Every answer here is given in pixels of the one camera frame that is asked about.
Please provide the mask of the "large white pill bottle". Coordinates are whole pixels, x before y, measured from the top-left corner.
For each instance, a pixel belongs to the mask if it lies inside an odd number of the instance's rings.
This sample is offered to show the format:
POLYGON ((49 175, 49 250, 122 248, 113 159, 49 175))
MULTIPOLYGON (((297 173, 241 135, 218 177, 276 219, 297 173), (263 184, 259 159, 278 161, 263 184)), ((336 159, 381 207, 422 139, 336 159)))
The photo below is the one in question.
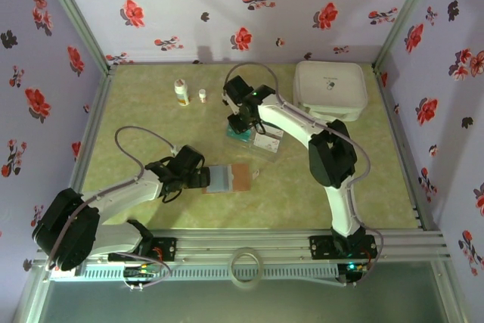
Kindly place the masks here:
POLYGON ((188 106, 190 104, 190 95, 186 81, 183 79, 177 79, 174 82, 174 90, 177 102, 181 106, 188 106))

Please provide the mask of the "aluminium frame post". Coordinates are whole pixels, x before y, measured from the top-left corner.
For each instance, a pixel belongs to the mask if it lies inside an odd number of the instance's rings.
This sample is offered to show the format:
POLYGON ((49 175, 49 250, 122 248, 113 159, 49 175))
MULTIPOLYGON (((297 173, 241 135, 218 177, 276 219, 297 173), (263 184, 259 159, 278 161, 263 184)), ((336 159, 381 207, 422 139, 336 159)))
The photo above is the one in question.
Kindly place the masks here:
POLYGON ((94 33, 89 27, 84 15, 75 0, 58 0, 69 17, 72 25, 76 29, 78 35, 82 39, 84 45, 87 47, 90 55, 95 60, 98 68, 104 75, 108 75, 111 66, 105 60, 103 52, 94 33))
POLYGON ((374 70, 378 69, 383 62, 385 61, 386 57, 389 55, 392 47, 397 42, 397 38, 399 37, 400 33, 405 27, 406 22, 411 17, 414 12, 415 7, 417 6, 420 0, 405 0, 401 10, 399 11, 399 15, 396 18, 395 23, 392 25, 391 30, 389 31, 388 36, 386 37, 385 42, 383 43, 382 48, 375 60, 372 63, 372 68, 374 70))

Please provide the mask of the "black controller box green light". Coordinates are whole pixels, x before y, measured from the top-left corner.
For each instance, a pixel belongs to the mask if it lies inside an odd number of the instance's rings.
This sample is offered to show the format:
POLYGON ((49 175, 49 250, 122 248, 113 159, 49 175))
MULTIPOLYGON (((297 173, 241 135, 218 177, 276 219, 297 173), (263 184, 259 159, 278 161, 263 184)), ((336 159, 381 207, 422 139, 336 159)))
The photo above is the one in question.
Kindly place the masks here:
POLYGON ((355 287, 368 273, 367 265, 359 262, 338 264, 337 268, 338 276, 336 280, 345 286, 355 287))

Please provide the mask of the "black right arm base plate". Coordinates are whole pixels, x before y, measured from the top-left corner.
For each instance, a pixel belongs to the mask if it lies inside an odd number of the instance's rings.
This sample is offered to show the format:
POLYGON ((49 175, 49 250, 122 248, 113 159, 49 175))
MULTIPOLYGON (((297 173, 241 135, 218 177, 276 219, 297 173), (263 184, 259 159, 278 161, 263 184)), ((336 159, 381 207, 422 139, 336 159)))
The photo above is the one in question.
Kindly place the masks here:
POLYGON ((310 236, 309 249, 313 260, 375 259, 378 253, 372 235, 365 235, 357 242, 333 235, 310 236))

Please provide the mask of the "aluminium side rail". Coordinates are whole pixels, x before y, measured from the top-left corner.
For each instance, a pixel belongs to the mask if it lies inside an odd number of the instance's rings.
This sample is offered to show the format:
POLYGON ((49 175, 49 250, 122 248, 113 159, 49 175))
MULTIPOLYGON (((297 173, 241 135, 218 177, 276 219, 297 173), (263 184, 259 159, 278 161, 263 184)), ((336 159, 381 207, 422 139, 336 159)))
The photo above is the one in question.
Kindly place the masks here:
POLYGON ((410 151, 408 139, 406 138, 405 130, 402 126, 399 115, 395 113, 394 106, 396 103, 392 95, 386 93, 386 88, 383 86, 381 79, 382 73, 375 63, 371 65, 373 74, 376 79, 378 92, 381 96, 386 118, 388 119, 389 127, 392 134, 393 144, 396 148, 397 157, 399 160, 400 169, 402 171, 405 187, 408 192, 409 200, 417 220, 419 229, 424 231, 436 231, 436 223, 433 220, 430 212, 427 196, 420 186, 417 178, 420 172, 417 171, 413 155, 410 151))
POLYGON ((101 77, 95 99, 89 112, 88 122, 81 140, 79 153, 76 158, 69 184, 69 186, 77 192, 82 191, 82 186, 85 182, 115 72, 116 68, 111 67, 107 73, 101 77))

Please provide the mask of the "white zippered medicine pouch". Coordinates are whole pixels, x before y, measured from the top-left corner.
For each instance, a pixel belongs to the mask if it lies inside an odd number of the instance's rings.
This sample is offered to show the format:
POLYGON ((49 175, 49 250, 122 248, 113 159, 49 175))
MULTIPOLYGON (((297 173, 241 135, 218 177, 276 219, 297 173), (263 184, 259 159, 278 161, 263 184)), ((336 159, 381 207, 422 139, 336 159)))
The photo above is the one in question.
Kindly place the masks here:
POLYGON ((354 63, 298 63, 293 81, 293 104, 324 121, 356 121, 368 104, 362 68, 354 63))

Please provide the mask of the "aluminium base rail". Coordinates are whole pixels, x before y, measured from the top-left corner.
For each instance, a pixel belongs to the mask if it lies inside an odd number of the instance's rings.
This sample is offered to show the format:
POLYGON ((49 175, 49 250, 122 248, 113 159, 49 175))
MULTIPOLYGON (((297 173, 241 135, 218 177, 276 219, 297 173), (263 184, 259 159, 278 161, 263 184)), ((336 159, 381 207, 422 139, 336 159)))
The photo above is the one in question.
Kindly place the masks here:
MULTIPOLYGON (((155 238, 177 239, 176 263, 226 262, 239 249, 248 248, 258 253, 266 263, 304 263, 322 261, 344 264, 348 262, 420 262, 447 260, 450 253, 441 233, 422 230, 385 230, 383 237, 369 232, 375 239, 378 253, 375 259, 320 259, 313 260, 309 237, 332 235, 326 230, 279 231, 257 229, 169 229, 150 231, 155 238)), ((92 256, 86 260, 121 260, 116 254, 92 256)))

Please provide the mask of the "small circuit board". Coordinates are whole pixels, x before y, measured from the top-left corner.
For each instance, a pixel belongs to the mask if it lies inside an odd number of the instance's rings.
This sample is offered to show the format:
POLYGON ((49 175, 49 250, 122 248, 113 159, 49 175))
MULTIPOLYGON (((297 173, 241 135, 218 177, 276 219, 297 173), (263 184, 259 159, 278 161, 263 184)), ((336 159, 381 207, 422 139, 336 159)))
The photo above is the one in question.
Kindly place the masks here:
POLYGON ((126 266, 123 271, 124 278, 145 278, 152 279, 159 275, 160 268, 151 264, 141 264, 139 266, 126 266))

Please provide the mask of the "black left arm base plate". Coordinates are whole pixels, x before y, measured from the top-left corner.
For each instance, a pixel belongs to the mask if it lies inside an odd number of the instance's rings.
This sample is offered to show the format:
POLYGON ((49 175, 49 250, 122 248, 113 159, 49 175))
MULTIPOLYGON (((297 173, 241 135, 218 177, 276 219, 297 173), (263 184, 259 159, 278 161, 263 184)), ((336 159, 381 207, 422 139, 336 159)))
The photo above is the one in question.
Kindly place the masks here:
POLYGON ((154 238, 150 252, 159 260, 174 262, 177 251, 177 239, 171 237, 154 238))

